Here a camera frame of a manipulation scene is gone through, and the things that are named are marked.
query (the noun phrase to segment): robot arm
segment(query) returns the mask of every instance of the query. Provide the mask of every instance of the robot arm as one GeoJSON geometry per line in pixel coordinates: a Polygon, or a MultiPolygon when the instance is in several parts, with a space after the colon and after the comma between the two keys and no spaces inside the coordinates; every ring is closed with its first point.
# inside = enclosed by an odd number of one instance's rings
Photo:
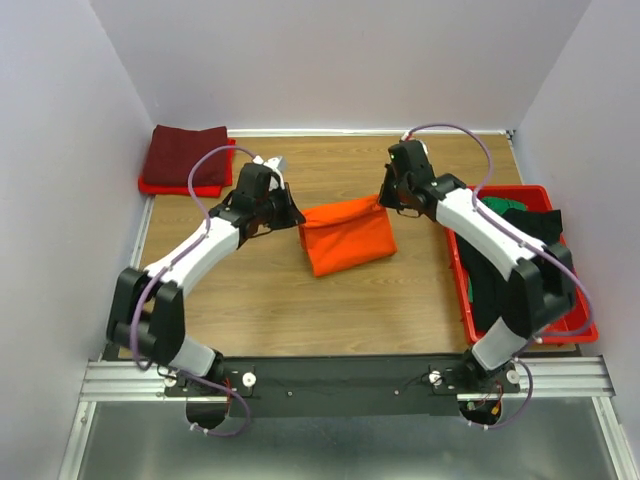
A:
{"type": "MultiPolygon", "coordinates": [[[[472,191],[451,174],[436,177],[426,146],[418,140],[389,148],[379,203],[395,210],[411,209],[451,228],[482,253],[507,282],[503,314],[486,335],[463,355],[452,381],[477,384],[502,369],[530,339],[569,312],[575,289],[557,268],[524,248],[481,216],[472,204],[472,191]]],[[[545,250],[572,269],[571,252],[562,244],[545,245],[487,212],[496,223],[531,245],[545,250]]]]}
{"type": "Polygon", "coordinates": [[[165,271],[151,292],[153,309],[143,311],[140,318],[139,351],[158,365],[219,381],[223,377],[222,354],[186,334],[184,299],[220,260],[255,236],[260,226],[281,230],[304,223],[284,182],[284,167],[282,157],[266,162],[256,157],[245,164],[236,188],[209,211],[209,220],[180,246],[143,270],[125,269],[116,283],[107,338],[129,345],[132,317],[142,290],[165,271]],[[185,254],[203,234],[202,242],[185,254]]]}

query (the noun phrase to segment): white wall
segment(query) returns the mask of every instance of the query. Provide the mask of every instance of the white wall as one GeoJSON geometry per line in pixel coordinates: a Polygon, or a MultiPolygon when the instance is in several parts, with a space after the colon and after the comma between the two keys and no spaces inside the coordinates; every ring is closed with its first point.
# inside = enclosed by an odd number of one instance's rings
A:
{"type": "Polygon", "coordinates": [[[615,405],[640,458],[640,3],[594,0],[515,136],[524,179],[563,210],[595,298],[615,405]]]}
{"type": "Polygon", "coordinates": [[[2,2],[0,477],[56,478],[152,124],[88,2],[2,2]]]}
{"type": "Polygon", "coordinates": [[[154,122],[513,128],[589,0],[91,0],[154,122]]]}

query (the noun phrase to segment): wire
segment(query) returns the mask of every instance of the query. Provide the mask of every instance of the wire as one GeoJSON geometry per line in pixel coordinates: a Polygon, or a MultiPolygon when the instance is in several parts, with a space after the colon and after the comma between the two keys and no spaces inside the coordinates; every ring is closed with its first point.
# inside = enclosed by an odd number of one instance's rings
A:
{"type": "MultiPolygon", "coordinates": [[[[189,195],[191,196],[193,201],[196,202],[196,205],[198,206],[198,208],[202,212],[202,215],[204,216],[205,232],[202,235],[200,235],[200,237],[198,237],[196,240],[194,240],[194,242],[191,245],[187,246],[182,252],[178,253],[173,259],[171,259],[168,266],[163,267],[153,278],[151,278],[151,280],[149,280],[149,283],[147,283],[145,288],[142,290],[142,293],[140,294],[140,298],[136,303],[136,308],[133,312],[133,318],[131,320],[131,327],[130,327],[130,334],[129,334],[129,348],[131,349],[131,352],[133,354],[133,361],[138,366],[138,368],[142,371],[149,370],[149,368],[151,368],[151,365],[153,364],[153,360],[151,359],[149,359],[147,363],[142,363],[142,358],[140,356],[140,348],[138,345],[138,340],[139,340],[138,326],[140,324],[142,309],[144,308],[144,304],[149,299],[149,295],[153,291],[154,287],[158,284],[160,279],[163,277],[163,275],[167,273],[173,266],[175,266],[180,260],[182,260],[189,252],[193,251],[193,249],[195,249],[198,245],[200,245],[205,238],[207,238],[207,235],[211,230],[211,218],[209,217],[209,212],[207,211],[207,208],[200,201],[200,199],[198,198],[198,196],[196,195],[193,189],[193,177],[196,171],[198,170],[198,168],[200,168],[200,165],[202,165],[204,162],[206,162],[209,158],[214,156],[216,153],[222,152],[225,150],[239,150],[241,152],[246,153],[251,158],[256,157],[255,153],[253,153],[250,150],[247,150],[246,148],[239,147],[237,145],[223,145],[221,147],[214,148],[209,153],[207,153],[204,157],[198,160],[196,164],[193,166],[193,168],[191,169],[191,171],[189,172],[189,177],[187,178],[187,189],[189,190],[189,195]]],[[[182,370],[180,373],[182,373],[185,377],[190,378],[193,381],[199,382],[203,385],[206,385],[207,387],[215,388],[216,390],[220,390],[221,392],[224,392],[227,395],[233,396],[242,404],[242,407],[246,412],[245,422],[235,432],[216,433],[212,430],[204,429],[198,425],[192,425],[193,429],[202,431],[206,435],[213,436],[213,437],[233,437],[235,435],[240,434],[247,427],[251,419],[251,409],[249,408],[249,405],[239,393],[233,391],[230,388],[225,387],[224,385],[219,385],[217,383],[213,383],[208,380],[205,380],[204,378],[192,375],[187,371],[182,370]]]]}
{"type": "Polygon", "coordinates": [[[180,373],[182,373],[185,377],[189,378],[190,380],[206,385],[209,388],[215,388],[216,390],[220,390],[221,392],[224,392],[227,395],[231,395],[233,398],[238,400],[238,402],[240,402],[240,405],[242,405],[242,408],[245,411],[244,422],[242,423],[242,425],[240,425],[238,429],[234,430],[233,432],[216,432],[215,430],[209,430],[208,428],[203,428],[197,423],[191,424],[192,430],[197,430],[198,432],[202,432],[209,437],[224,437],[224,438],[235,437],[245,431],[245,429],[251,423],[251,408],[249,408],[247,401],[244,398],[242,398],[242,395],[240,395],[238,392],[234,391],[231,388],[228,388],[224,385],[220,385],[218,383],[210,382],[209,380],[205,380],[202,377],[192,375],[191,373],[186,372],[184,370],[181,370],[180,373]]]}
{"type": "MultiPolygon", "coordinates": [[[[520,408],[518,409],[518,411],[513,415],[511,415],[504,422],[496,423],[495,425],[481,425],[479,423],[474,423],[474,425],[478,425],[479,427],[482,427],[484,429],[490,429],[490,430],[497,430],[499,428],[506,427],[507,425],[512,424],[518,418],[520,418],[522,414],[525,412],[525,410],[527,409],[527,407],[529,406],[529,404],[531,403],[531,397],[533,396],[533,375],[531,374],[531,369],[529,368],[529,365],[527,365],[517,357],[515,357],[513,361],[519,365],[522,365],[522,368],[524,368],[524,371],[527,373],[527,378],[529,379],[529,391],[527,392],[527,396],[525,397],[524,402],[522,402],[522,405],[520,405],[520,408]]],[[[503,393],[501,392],[499,401],[502,401],[502,395],[503,393]]]]}
{"type": "Polygon", "coordinates": [[[487,162],[489,164],[489,171],[487,172],[487,175],[484,177],[484,179],[473,190],[473,195],[471,197],[471,203],[473,205],[473,208],[480,214],[480,216],[482,216],[482,218],[484,218],[487,222],[489,222],[491,225],[497,228],[500,232],[504,233],[513,241],[525,247],[527,250],[535,253],[536,255],[542,257],[547,262],[554,265],[558,270],[560,270],[563,274],[569,277],[569,280],[571,280],[575,284],[575,286],[578,287],[584,294],[585,299],[587,300],[587,309],[588,309],[587,319],[585,323],[580,328],[577,328],[576,330],[571,330],[568,332],[554,332],[553,334],[549,334],[547,336],[572,337],[572,336],[580,335],[586,332],[589,328],[591,328],[591,325],[593,324],[593,301],[592,301],[591,295],[587,291],[587,288],[584,286],[582,281],[569,268],[567,268],[562,263],[560,263],[556,258],[552,257],[544,250],[539,249],[534,245],[531,245],[524,238],[519,237],[517,234],[511,232],[510,230],[508,230],[507,228],[505,228],[504,226],[496,222],[493,218],[491,218],[489,213],[487,213],[487,210],[485,210],[487,207],[485,207],[485,205],[482,202],[478,202],[478,193],[480,193],[480,190],[482,190],[485,187],[485,185],[489,183],[489,180],[491,180],[491,177],[493,176],[493,168],[494,168],[493,157],[491,156],[491,152],[489,151],[489,148],[487,147],[487,145],[482,141],[482,139],[478,135],[473,133],[471,130],[468,130],[464,127],[460,127],[452,123],[429,123],[425,125],[420,125],[418,127],[414,127],[411,130],[407,131],[400,139],[409,140],[411,136],[419,130],[425,130],[427,128],[442,128],[442,127],[453,128],[466,133],[467,135],[469,135],[471,138],[475,140],[475,142],[480,146],[480,148],[482,148],[482,151],[487,157],[487,162]]]}

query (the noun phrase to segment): bolt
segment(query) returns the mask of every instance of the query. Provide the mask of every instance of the bolt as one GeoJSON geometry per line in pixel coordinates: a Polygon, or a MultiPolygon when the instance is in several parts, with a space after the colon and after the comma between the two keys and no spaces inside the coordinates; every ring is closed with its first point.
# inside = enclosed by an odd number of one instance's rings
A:
{"type": "Polygon", "coordinates": [[[507,380],[509,381],[509,383],[517,385],[518,383],[520,383],[520,374],[515,370],[509,370],[507,372],[507,380]]]}
{"type": "Polygon", "coordinates": [[[431,383],[431,385],[435,385],[436,387],[442,383],[442,375],[440,375],[440,372],[438,370],[433,370],[429,374],[429,383],[431,383]]]}

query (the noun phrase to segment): white knob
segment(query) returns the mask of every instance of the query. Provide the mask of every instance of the white knob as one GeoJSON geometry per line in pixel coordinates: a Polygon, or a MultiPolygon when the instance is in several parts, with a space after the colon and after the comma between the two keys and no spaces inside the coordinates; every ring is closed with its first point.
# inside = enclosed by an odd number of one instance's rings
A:
{"type": "Polygon", "coordinates": [[[251,373],[251,372],[247,372],[242,376],[242,384],[247,387],[253,387],[256,384],[256,376],[251,373]]]}

